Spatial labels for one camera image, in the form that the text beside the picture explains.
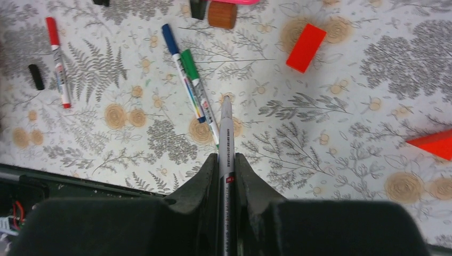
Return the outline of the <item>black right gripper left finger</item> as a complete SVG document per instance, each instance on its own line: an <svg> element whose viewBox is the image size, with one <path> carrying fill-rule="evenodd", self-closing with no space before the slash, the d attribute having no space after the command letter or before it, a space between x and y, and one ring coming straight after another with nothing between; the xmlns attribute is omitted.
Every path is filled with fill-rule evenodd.
<svg viewBox="0 0 452 256"><path fill-rule="evenodd" d="M217 154L165 197L48 199L9 255L214 255Z"/></svg>

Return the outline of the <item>black marker cap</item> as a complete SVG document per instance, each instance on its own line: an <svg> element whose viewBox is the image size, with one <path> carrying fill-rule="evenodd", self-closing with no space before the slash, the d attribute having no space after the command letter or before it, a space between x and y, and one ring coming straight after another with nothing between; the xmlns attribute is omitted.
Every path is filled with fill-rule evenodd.
<svg viewBox="0 0 452 256"><path fill-rule="evenodd" d="M44 90L45 86L44 86L44 82L43 82L43 79L41 77L41 73L39 71L38 66L35 65L35 64L30 64L28 66L28 69L29 69L29 71L31 73L31 76L32 76L32 79L34 81L36 89L39 90L39 91Z"/></svg>

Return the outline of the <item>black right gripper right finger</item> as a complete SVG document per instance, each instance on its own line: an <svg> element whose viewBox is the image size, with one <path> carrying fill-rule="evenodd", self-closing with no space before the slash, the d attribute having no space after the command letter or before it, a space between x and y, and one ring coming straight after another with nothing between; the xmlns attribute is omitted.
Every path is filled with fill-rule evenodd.
<svg viewBox="0 0 452 256"><path fill-rule="evenodd" d="M244 255L429 255L412 217L387 201L287 199L235 156Z"/></svg>

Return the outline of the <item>white marker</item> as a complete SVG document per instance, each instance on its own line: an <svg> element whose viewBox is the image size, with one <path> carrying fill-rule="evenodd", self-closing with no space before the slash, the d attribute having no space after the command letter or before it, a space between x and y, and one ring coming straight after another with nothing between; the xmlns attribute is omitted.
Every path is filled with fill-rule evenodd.
<svg viewBox="0 0 452 256"><path fill-rule="evenodd" d="M235 141L232 104L223 97L219 136L219 193L217 207L217 255L237 255L235 210Z"/></svg>

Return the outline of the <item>pink framed whiteboard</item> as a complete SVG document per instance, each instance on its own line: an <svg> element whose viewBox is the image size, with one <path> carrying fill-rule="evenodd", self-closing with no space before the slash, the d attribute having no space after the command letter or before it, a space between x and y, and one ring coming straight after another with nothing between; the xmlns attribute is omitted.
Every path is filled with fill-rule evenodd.
<svg viewBox="0 0 452 256"><path fill-rule="evenodd" d="M238 4L238 5L253 5L258 3L260 0L212 0L217 2Z"/></svg>

